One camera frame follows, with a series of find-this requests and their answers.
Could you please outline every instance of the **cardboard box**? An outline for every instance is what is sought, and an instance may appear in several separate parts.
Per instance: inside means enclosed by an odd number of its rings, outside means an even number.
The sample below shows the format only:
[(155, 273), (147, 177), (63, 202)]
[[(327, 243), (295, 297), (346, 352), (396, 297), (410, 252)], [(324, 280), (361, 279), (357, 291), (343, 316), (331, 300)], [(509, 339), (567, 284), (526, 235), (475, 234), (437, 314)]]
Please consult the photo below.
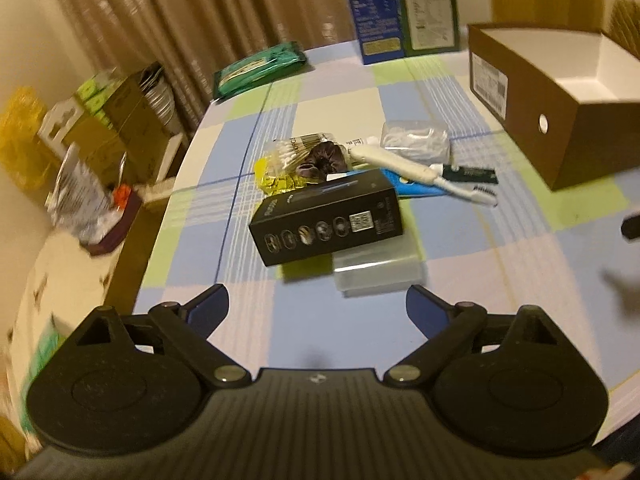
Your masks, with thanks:
[(398, 0), (407, 56), (460, 49), (456, 0)]
[(471, 89), (552, 189), (640, 165), (640, 60), (596, 30), (469, 26)]
[(107, 99), (102, 110), (124, 142), (138, 182), (155, 182), (170, 134), (149, 105), (136, 78), (128, 77)]
[[(79, 157), (97, 175), (104, 187), (114, 186), (120, 176), (120, 161), (126, 147), (118, 133), (92, 117), (75, 99), (57, 103), (46, 115), (40, 131), (41, 140), (60, 159), (74, 142)], [(126, 164), (123, 178), (136, 182), (132, 164)]]
[(404, 57), (396, 0), (348, 0), (365, 65)]
[(249, 224), (266, 266), (402, 234), (396, 191), (380, 170), (264, 199)]

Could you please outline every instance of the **plastic bag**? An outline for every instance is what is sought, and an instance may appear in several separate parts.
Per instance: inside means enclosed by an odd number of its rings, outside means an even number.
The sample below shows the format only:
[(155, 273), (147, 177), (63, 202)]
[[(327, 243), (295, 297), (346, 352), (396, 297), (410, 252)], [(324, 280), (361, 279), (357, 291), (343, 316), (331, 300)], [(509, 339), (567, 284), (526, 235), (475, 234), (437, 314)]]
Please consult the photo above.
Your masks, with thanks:
[(21, 190), (38, 189), (59, 162), (38, 138), (47, 107), (31, 88), (18, 88), (0, 115), (0, 164)]
[(302, 189), (308, 184), (306, 178), (302, 178), (296, 174), (276, 176), (266, 157), (256, 161), (254, 164), (254, 175), (256, 186), (267, 196)]
[(295, 41), (245, 57), (213, 75), (213, 99), (220, 101), (293, 74), (306, 65)]
[(286, 176), (296, 171), (311, 149), (324, 140), (334, 140), (331, 134), (310, 134), (290, 139), (274, 140), (267, 153), (274, 176)]
[(71, 144), (62, 161), (56, 186), (47, 198), (47, 211), (55, 227), (97, 244), (122, 218), (113, 198), (102, 189), (98, 177), (78, 158), (78, 145)]
[(420, 164), (448, 164), (447, 127), (432, 121), (389, 121), (382, 127), (380, 146)]

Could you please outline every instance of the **checkered tablecloth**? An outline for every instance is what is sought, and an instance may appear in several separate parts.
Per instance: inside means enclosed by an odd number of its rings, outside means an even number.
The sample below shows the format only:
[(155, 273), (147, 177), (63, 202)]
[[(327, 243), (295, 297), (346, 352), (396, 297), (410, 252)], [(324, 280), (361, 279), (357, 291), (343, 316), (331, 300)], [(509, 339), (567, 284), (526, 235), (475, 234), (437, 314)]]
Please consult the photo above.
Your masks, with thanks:
[(610, 389), (604, 431), (640, 411), (640, 245), (620, 235), (640, 203), (640, 171), (551, 193), (472, 95), (468, 53), (363, 66), (354, 43), (308, 53), (313, 70), (211, 105), (189, 148), (136, 312), (185, 301), (215, 282), (231, 297), (211, 341), (252, 373), (260, 367), (375, 367), (424, 341), (404, 293), (344, 298), (333, 277), (283, 280), (265, 268), (248, 223), (262, 199), (253, 167), (273, 139), (330, 132), (379, 135), (388, 120), (445, 123), (457, 164), (497, 169), (499, 205), (452, 197), (402, 201), (419, 234), (426, 285), (490, 312), (542, 306)]

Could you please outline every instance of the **black box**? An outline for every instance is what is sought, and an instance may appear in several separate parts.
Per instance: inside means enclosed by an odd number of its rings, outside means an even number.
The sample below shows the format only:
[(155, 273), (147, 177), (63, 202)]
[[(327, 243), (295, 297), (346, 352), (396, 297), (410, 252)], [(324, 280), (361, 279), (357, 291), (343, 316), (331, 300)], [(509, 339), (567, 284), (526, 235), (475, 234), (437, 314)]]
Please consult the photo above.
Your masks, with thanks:
[(402, 234), (396, 190), (380, 170), (265, 198), (249, 224), (269, 267)]

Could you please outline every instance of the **orange object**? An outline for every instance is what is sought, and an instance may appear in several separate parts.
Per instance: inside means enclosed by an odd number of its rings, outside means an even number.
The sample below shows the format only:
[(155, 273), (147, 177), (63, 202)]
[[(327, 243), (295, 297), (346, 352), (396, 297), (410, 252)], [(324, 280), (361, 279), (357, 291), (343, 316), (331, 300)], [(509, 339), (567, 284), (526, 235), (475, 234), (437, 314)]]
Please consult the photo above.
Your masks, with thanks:
[(131, 195), (131, 186), (120, 184), (113, 190), (113, 203), (118, 209), (124, 209)]

